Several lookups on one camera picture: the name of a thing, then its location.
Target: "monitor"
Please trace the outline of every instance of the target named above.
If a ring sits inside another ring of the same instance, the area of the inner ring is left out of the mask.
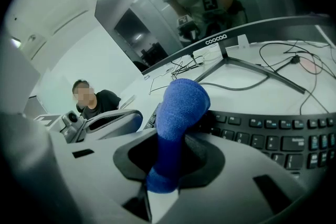
[[[95,17],[142,74],[240,35],[323,42],[332,25],[303,0],[97,0]]]

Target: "curved keyboard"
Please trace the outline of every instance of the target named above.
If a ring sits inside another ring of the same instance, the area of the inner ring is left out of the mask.
[[[155,119],[156,111],[145,129],[154,127]],[[254,147],[311,188],[335,159],[335,120],[336,113],[269,116],[209,110],[192,130]]]

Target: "dark shirt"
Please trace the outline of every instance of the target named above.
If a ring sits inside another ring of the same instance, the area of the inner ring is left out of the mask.
[[[84,111],[81,114],[83,118],[88,120],[101,113],[118,109],[120,98],[116,96],[113,92],[108,90],[102,90],[96,93],[96,97],[96,107],[94,109],[85,107]]]

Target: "desk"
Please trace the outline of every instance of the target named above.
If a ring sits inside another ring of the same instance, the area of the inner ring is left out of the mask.
[[[248,62],[265,65],[259,55],[259,49],[263,44],[265,43],[252,44],[249,48],[246,49],[240,49],[238,46],[235,46],[228,48],[227,52],[229,56]],[[320,56],[321,59],[331,68],[331,70],[336,73],[336,64],[331,58],[330,47],[319,49],[303,42],[298,42],[297,45],[309,50],[311,53]],[[290,47],[288,46],[280,44],[269,45],[262,50],[262,56],[271,65],[286,59],[287,57],[293,56],[289,54],[283,54],[283,52],[289,48]],[[205,59],[204,66],[185,72],[181,75],[178,75],[177,77],[194,80],[205,70],[218,62],[221,59],[221,53],[218,44],[216,44],[214,47],[208,46],[194,52],[195,57],[203,55]],[[302,54],[302,56],[311,59],[308,54]],[[183,61],[183,64],[185,65],[192,60],[190,56],[184,56],[181,60],[178,61],[178,59],[176,59],[174,62],[180,63],[181,61]],[[278,68],[283,64],[284,63],[281,63],[274,68]],[[154,70],[149,74],[150,77],[147,80],[144,80],[143,77],[135,80],[121,94],[121,104],[127,101],[131,96],[136,96],[135,100],[126,108],[136,109],[142,113],[143,123],[140,130],[144,128],[156,106],[162,102],[163,94],[166,89],[163,88],[154,91],[151,93],[151,95],[149,95],[153,79],[159,75],[165,74],[170,67],[174,67],[174,65],[170,63]],[[310,68],[311,71],[314,72],[313,64],[310,65]],[[289,65],[279,71],[279,73],[297,83],[298,85],[305,87],[309,91],[312,91],[314,87],[315,75],[306,72],[299,64]],[[260,81],[264,77],[265,76],[261,74],[241,67],[224,65],[210,76],[205,78],[202,82],[211,82],[232,88],[240,88],[250,86]],[[154,80],[152,89],[167,86],[171,81],[172,78],[170,74],[158,77]],[[203,87],[210,96],[210,110],[245,114],[298,115],[301,103],[308,96],[308,93],[304,95],[300,94],[274,79],[269,79],[263,84],[246,91],[229,91],[207,85],[204,85]],[[317,87],[313,94],[329,112],[336,111],[336,80],[325,71],[317,76]],[[302,114],[320,113],[325,113],[324,109],[314,100],[314,98],[310,97],[302,108]]]

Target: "ceiling light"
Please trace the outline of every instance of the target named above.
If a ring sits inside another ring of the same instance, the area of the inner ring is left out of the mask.
[[[18,39],[16,39],[16,38],[12,38],[11,41],[12,41],[13,45],[14,45],[16,48],[20,47],[20,45],[21,45],[21,41],[20,41],[20,40],[18,40]]]

